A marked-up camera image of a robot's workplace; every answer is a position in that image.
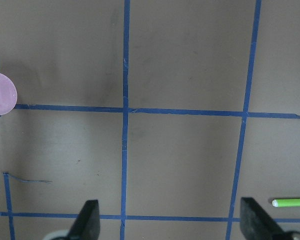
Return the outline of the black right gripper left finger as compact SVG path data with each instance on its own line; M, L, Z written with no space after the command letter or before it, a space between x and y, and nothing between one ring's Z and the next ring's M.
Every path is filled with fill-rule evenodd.
M101 231L99 201L87 200L68 234L68 240L97 240Z

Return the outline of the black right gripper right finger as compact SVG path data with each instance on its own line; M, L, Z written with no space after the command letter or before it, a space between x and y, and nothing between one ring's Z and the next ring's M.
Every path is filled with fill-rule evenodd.
M282 228L252 197L240 200L240 230L246 240L279 240Z

